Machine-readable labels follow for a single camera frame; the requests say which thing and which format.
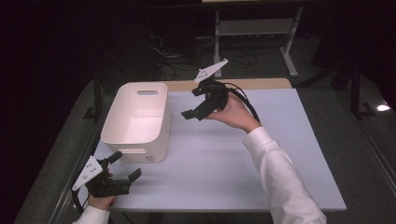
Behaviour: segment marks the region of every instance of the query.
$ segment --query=wrist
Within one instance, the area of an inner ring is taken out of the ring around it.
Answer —
[[[102,203],[88,203],[89,206],[100,209],[100,210],[105,210],[107,211],[108,208],[110,207],[107,204],[102,204]]]
[[[262,125],[257,120],[251,118],[246,123],[244,123],[242,130],[244,130],[246,133],[250,133],[261,126]]]

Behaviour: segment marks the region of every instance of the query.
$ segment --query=bin handle cutout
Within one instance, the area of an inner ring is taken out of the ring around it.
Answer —
[[[158,91],[138,91],[137,92],[138,95],[158,95]]]
[[[137,154],[146,154],[147,151],[143,148],[132,148],[132,149],[119,149],[120,152],[122,153],[137,153]]]

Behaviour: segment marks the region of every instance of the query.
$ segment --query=light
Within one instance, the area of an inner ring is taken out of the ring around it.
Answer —
[[[390,109],[390,107],[388,105],[379,105],[376,107],[376,110],[378,110],[378,111],[386,111],[389,109]]]

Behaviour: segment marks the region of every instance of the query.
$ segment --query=white table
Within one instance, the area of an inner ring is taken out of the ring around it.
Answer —
[[[322,210],[346,205],[318,145],[294,89],[245,90],[262,124],[286,150],[308,191]],[[115,178],[125,179],[137,168],[142,176],[112,206],[141,212],[261,212],[268,211],[259,173],[242,145],[244,132],[214,120],[185,120],[180,112],[194,109],[204,98],[190,91],[170,91],[173,111],[168,154],[159,163],[109,165]],[[112,155],[100,142],[94,157]],[[79,194],[83,202],[86,189]]]

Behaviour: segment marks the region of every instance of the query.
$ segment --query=white sleeve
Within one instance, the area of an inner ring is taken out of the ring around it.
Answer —
[[[87,206],[81,217],[74,224],[107,224],[110,212],[92,206]]]
[[[263,128],[243,140],[262,178],[275,224],[326,223],[326,217],[305,188],[289,155]]]

